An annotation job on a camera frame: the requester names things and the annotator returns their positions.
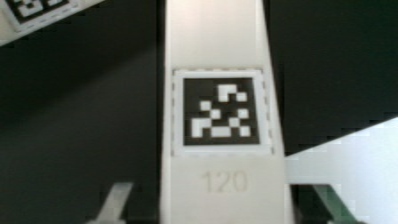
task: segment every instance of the printed number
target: printed number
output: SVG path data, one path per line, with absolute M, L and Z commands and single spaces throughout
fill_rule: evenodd
M 247 191 L 249 180 L 244 171 L 206 172 L 203 178 L 206 180 L 208 192 L 222 193 L 228 190 L 235 192 Z

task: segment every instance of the white surface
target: white surface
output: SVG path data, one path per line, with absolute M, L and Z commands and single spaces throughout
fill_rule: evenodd
M 238 93 L 237 85 L 219 85 L 219 101 L 230 102 L 230 94 Z
M 201 102 L 201 110 L 203 111 L 210 111 L 210 109 L 212 109 L 212 102 L 210 101 L 203 101 Z
M 192 137 L 203 137 L 203 129 L 212 127 L 212 119 L 196 118 L 192 119 Z
M 235 118 L 230 118 L 230 126 L 238 128 L 240 127 L 240 119 L 235 117 Z
M 219 109 L 214 109 L 210 111 L 210 117 L 214 120 L 219 120 L 221 119 L 221 110 Z
M 233 132 L 230 127 L 212 127 L 212 137 L 231 137 Z
M 244 137 L 251 136 L 251 128 L 247 126 L 240 127 L 240 136 Z
M 238 109 L 238 118 L 247 119 L 249 118 L 249 111 L 247 109 Z
M 247 93 L 240 92 L 237 94 L 237 100 L 238 100 L 238 102 L 246 102 L 247 101 Z
M 0 0 L 0 46 L 31 34 L 36 30 L 47 27 L 61 19 L 71 16 L 103 0 L 71 0 L 71 4 L 63 6 L 57 10 L 39 16 L 32 21 L 20 24 L 13 13 L 9 11 L 6 0 Z M 32 10 L 22 8 L 25 14 L 32 13 Z
M 331 184 L 357 220 L 398 223 L 398 118 L 288 157 L 292 184 Z
M 162 224 L 293 222 L 267 41 L 262 0 L 167 1 Z M 265 75 L 274 154 L 173 156 L 174 71 L 247 68 Z

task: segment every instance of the dark background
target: dark background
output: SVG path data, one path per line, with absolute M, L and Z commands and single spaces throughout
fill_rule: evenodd
M 157 6 L 107 0 L 0 48 L 2 224 L 84 224 L 118 181 L 157 221 Z
M 398 3 L 265 1 L 288 154 L 397 116 Z M 107 0 L 0 48 L 0 223 L 157 220 L 164 3 Z

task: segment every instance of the white bracket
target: white bracket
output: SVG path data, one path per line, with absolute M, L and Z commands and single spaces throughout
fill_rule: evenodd
M 96 220 L 89 221 L 87 224 L 126 224 L 126 221 L 119 219 L 125 204 L 134 188 L 134 183 L 116 183 L 109 192 L 102 212 Z

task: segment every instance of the white structure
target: white structure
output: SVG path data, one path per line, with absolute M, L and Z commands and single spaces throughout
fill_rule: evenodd
M 263 1 L 169 0 L 166 26 L 160 221 L 164 224 L 288 224 L 293 220 Z M 244 77 L 254 86 L 254 97 L 246 94 L 247 91 L 235 91 L 233 83 L 226 82 L 226 86 L 215 84 L 214 89 L 221 87 L 222 92 L 230 92 L 228 95 L 214 94 L 210 97 L 205 94 L 205 98 L 212 99 L 185 100 L 189 79 L 214 79 L 217 82 L 222 78 Z M 256 101 L 256 108 L 262 110 L 256 118 L 247 114 L 247 111 L 253 113 L 254 107 L 228 116 L 224 110 L 206 103 L 212 100 L 215 104 L 228 104 L 233 99 L 237 105 Z M 185 103 L 190 102 L 192 110 L 221 109 L 221 114 L 205 114 L 201 119 L 198 117 L 198 120 L 187 121 Z M 246 143 L 253 140 L 253 144 L 226 144 L 224 141 L 233 136 L 228 131 L 228 119 L 238 116 L 254 119 L 258 128 L 263 129 L 258 132 L 258 129 L 242 130 L 244 136 L 235 136 L 233 140 L 238 139 Z M 215 125 L 219 117 L 226 119 L 221 126 Z M 196 124 L 199 129 L 215 126 L 215 136 L 210 133 L 208 139 L 221 144 L 212 144 L 212 141 L 203 144 L 206 133 L 196 128 L 189 133 L 185 123 L 187 126 Z M 251 150 L 258 140 L 253 139 L 254 132 L 260 133 L 260 143 L 265 145 Z M 192 139 L 192 145 L 185 144 L 187 138 Z
M 366 224 L 398 223 L 398 118 L 288 157 L 292 184 L 331 184 Z

